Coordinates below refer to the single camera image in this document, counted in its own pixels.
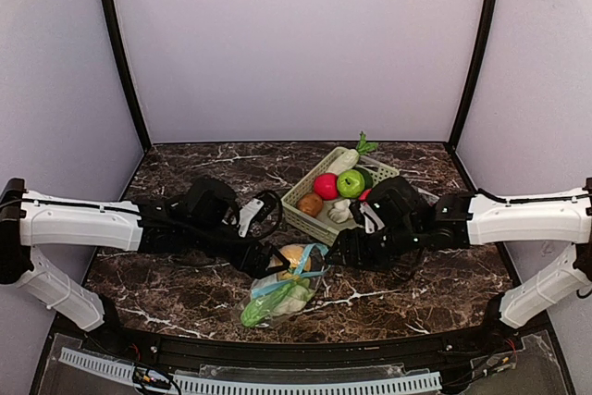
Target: white wall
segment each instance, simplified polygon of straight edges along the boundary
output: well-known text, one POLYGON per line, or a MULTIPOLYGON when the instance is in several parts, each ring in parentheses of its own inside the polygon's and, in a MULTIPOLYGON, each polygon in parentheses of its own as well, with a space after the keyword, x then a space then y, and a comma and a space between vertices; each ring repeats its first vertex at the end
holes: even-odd
MULTIPOLYGON (((499 194, 583 186, 592 176, 592 0, 498 0, 460 156, 499 194)), ((563 246, 510 245, 522 279, 563 246)), ((590 393, 592 302, 549 310, 578 393, 590 393)))
POLYGON ((117 0, 155 142, 448 139, 483 0, 117 0))
MULTIPOLYGON (((0 0, 0 189, 117 199, 142 150, 100 0, 0 0)), ((80 281, 91 247, 43 249, 80 281)), ((54 314, 0 288, 0 393, 29 393, 54 314)))

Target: red apple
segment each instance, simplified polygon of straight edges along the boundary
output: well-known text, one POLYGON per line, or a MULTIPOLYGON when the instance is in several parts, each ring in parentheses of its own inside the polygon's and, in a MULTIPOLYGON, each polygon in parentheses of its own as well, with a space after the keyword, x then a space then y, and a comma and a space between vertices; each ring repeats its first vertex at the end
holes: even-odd
POLYGON ((370 191, 372 191, 372 189, 364 190, 358 199, 360 201, 365 201, 368 198, 370 191))
POLYGON ((314 192, 325 201, 337 199, 339 192, 337 190, 337 175, 325 173, 314 180, 314 192))

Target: green apple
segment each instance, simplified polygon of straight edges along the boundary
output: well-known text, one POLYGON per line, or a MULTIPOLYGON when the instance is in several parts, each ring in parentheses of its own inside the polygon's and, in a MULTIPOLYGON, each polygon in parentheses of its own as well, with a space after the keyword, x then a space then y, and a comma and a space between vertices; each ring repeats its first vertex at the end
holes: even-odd
POLYGON ((356 170, 347 170, 337 178, 337 190, 344 198, 355 199, 365 189, 364 176, 356 170))

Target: leafy green top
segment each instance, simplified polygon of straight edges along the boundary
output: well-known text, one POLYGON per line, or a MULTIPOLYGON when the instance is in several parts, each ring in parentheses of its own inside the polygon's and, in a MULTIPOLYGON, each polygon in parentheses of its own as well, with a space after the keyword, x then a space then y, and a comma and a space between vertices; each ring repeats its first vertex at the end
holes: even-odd
POLYGON ((355 149, 358 151, 360 156, 364 156, 373 152, 376 148, 378 148, 377 142, 368 142, 366 140, 366 133, 363 131, 360 132, 360 141, 356 145, 355 149))

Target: black metal pole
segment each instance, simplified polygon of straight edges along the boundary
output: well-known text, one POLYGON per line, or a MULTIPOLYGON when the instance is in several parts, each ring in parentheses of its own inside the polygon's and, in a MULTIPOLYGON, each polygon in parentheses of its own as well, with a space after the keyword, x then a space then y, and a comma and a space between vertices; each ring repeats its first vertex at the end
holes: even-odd
POLYGON ((483 8, 481 9, 481 19, 479 20, 479 28, 475 39, 475 48, 473 49, 473 56, 471 57, 471 64, 466 76, 464 90, 462 91, 461 103, 454 119, 454 126, 450 133, 449 144, 453 150, 456 150, 461 135, 463 134, 464 124, 469 115, 469 109, 473 102, 473 95, 475 94, 475 87, 481 71, 483 63, 483 56, 485 55, 487 47, 487 38, 489 37, 489 30, 491 29, 491 21, 493 19, 493 11, 495 9, 496 0, 483 0, 483 8))
POLYGON ((115 57, 115 62, 117 64, 119 79, 121 81, 121 86, 123 87, 123 93, 126 96, 131 119, 133 120, 133 125, 138 133, 142 149, 144 152, 147 152, 150 147, 152 147, 152 142, 150 141, 150 135, 148 134, 148 129, 146 128, 146 123, 142 116, 142 110, 140 109, 140 103, 138 102, 138 95, 136 94, 136 90, 133 87, 133 81, 131 80, 130 66, 128 65, 128 59, 126 58, 126 52, 123 47, 119 23, 117 22, 115 1, 101 0, 101 2, 103 3, 105 22, 109 32, 109 39, 111 40, 113 56, 115 57))

